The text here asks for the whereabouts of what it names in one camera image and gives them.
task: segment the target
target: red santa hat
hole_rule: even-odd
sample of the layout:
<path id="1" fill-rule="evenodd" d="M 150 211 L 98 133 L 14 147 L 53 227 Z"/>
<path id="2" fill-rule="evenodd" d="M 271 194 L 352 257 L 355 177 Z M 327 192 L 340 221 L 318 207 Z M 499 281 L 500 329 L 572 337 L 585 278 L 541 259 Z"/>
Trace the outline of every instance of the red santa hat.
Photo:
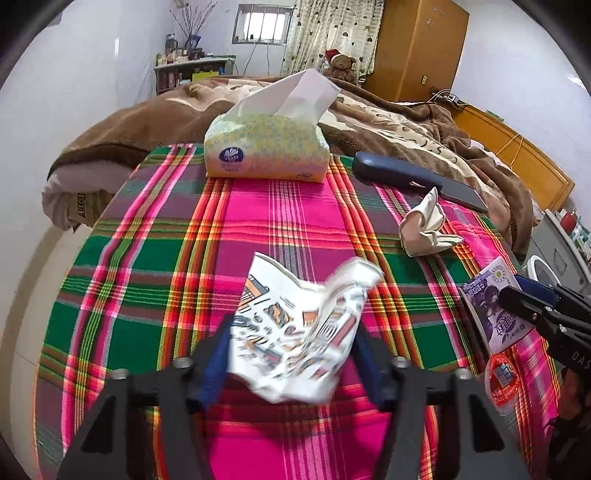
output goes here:
<path id="1" fill-rule="evenodd" d="M 324 52 L 324 56 L 326 57 L 326 60 L 329 61 L 329 63 L 331 63 L 332 59 L 337 55 L 340 55 L 340 52 L 336 48 L 331 48 L 330 50 L 326 50 Z"/>

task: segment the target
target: plaid cloth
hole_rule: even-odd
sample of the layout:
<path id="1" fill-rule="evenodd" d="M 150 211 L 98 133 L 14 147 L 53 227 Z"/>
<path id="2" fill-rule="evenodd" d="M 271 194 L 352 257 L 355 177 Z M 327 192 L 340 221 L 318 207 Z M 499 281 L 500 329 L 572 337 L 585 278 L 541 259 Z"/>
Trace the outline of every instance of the plaid cloth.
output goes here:
<path id="1" fill-rule="evenodd" d="M 56 477 L 107 373 L 125 367 L 140 374 L 189 355 L 236 309 L 255 251 L 314 282 L 353 255 L 374 262 L 385 281 L 362 316 L 373 335 L 422 368 L 484 370 L 458 286 L 498 255 L 512 264 L 500 235 L 485 216 L 442 201 L 444 230 L 465 243 L 409 258 L 398 225 L 420 198 L 365 185 L 350 168 L 350 158 L 335 157 L 323 184 L 227 180 L 206 178 L 201 145 L 160 148 L 146 158 L 96 225 L 51 314 L 35 409 L 45 480 Z M 509 354 L 522 379 L 515 434 L 532 477 L 542 478 L 556 371 L 535 332 Z M 272 405 L 228 381 L 220 402 L 195 422 L 217 480 L 349 480 L 372 475 L 388 419 L 348 362 L 328 405 Z M 148 411 L 149 467 L 167 478 L 159 421 L 157 409 Z M 428 408 L 422 479 L 433 478 L 437 423 Z"/>

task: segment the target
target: bed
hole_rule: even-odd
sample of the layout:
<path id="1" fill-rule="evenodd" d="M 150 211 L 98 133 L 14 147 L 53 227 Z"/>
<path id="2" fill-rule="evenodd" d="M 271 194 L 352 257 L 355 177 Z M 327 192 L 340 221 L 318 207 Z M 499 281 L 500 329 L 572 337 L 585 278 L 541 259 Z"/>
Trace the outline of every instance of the bed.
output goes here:
<path id="1" fill-rule="evenodd" d="M 126 168 L 122 173 L 128 175 L 157 147 L 203 142 L 219 114 L 278 78 L 204 79 L 116 112 L 72 142 L 53 163 L 43 192 L 46 214 L 65 229 L 80 223 L 94 225 L 113 185 L 91 192 L 87 178 L 97 176 L 85 174 L 86 169 L 108 162 Z M 525 184 L 511 170 L 495 165 L 485 152 L 471 148 L 470 138 L 449 111 L 433 103 L 404 106 L 387 102 L 350 83 L 332 81 L 341 92 L 319 127 L 333 154 L 354 156 L 357 151 L 370 151 L 398 157 L 468 184 L 485 201 L 490 219 L 512 252 L 519 260 L 525 258 L 532 228 Z M 81 176 L 80 186 L 59 178 L 73 168 Z M 117 175 L 109 173 L 103 178 Z M 67 184 L 69 189 L 62 188 Z"/>
<path id="2" fill-rule="evenodd" d="M 369 332 L 422 368 L 482 373 L 485 355 L 458 286 L 498 255 L 514 267 L 515 257 L 486 215 L 447 201 L 444 231 L 465 243 L 407 257 L 398 225 L 419 201 L 359 182 L 344 155 L 333 157 L 323 184 L 313 184 L 208 179 L 199 144 L 152 152 L 98 220 L 51 314 L 35 399 L 43 480 L 56 478 L 108 372 L 139 374 L 188 355 L 236 309 L 255 251 L 310 281 L 323 281 L 352 255 L 367 258 L 385 272 L 362 315 Z M 532 479 L 542 479 L 545 426 L 557 412 L 554 362 L 535 331 L 508 355 L 522 384 L 506 419 Z M 433 477 L 437 453 L 437 411 L 429 407 L 426 419 L 421 479 Z M 221 401 L 195 417 L 217 480 L 236 478 L 237 466 L 245 479 L 369 478 L 387 422 L 350 362 L 325 406 L 268 404 L 228 381 Z M 138 428 L 147 478 L 166 478 L 158 411 L 148 410 Z"/>
<path id="3" fill-rule="evenodd" d="M 468 105 L 452 111 L 459 128 L 483 144 L 519 175 L 543 212 L 557 212 L 574 188 L 571 180 L 544 152 L 503 122 Z"/>

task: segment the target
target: dried branch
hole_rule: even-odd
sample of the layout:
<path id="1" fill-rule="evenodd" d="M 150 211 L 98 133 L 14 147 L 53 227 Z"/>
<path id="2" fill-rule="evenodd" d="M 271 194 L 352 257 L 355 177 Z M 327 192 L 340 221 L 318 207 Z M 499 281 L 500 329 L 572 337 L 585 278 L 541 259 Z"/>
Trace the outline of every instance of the dried branch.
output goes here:
<path id="1" fill-rule="evenodd" d="M 217 0 L 210 0 L 209 3 L 205 6 L 205 8 L 201 9 L 199 3 L 193 6 L 191 3 L 187 3 L 181 9 L 181 15 L 183 17 L 183 23 L 181 23 L 176 15 L 174 15 L 173 11 L 171 10 L 170 13 L 173 15 L 174 19 L 176 20 L 179 27 L 185 34 L 187 38 L 191 35 L 197 35 L 199 30 L 201 30 L 202 26 L 205 24 L 205 21 L 212 13 L 213 9 L 216 8 Z"/>
<path id="2" fill-rule="evenodd" d="M 177 24 L 179 27 L 181 27 L 181 30 L 183 31 L 183 33 L 188 37 L 189 34 L 186 32 L 186 30 L 184 29 L 183 25 L 181 24 L 181 22 L 178 21 L 177 16 L 173 13 L 173 11 L 171 10 L 170 13 L 172 14 L 173 18 L 176 20 Z"/>

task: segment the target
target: crumpled paper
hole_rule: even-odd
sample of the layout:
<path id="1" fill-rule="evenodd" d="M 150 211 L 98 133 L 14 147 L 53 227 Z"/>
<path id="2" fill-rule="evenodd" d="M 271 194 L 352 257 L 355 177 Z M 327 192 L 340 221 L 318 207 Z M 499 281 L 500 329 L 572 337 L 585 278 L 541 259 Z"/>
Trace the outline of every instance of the crumpled paper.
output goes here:
<path id="1" fill-rule="evenodd" d="M 368 291 L 382 277 L 376 265 L 353 257 L 314 284 L 255 253 L 231 328 L 229 372 L 272 403 L 328 402 Z"/>
<path id="2" fill-rule="evenodd" d="M 445 218 L 443 208 L 439 205 L 437 189 L 433 187 L 400 223 L 400 243 L 409 257 L 443 252 L 464 241 L 459 235 L 439 231 Z"/>

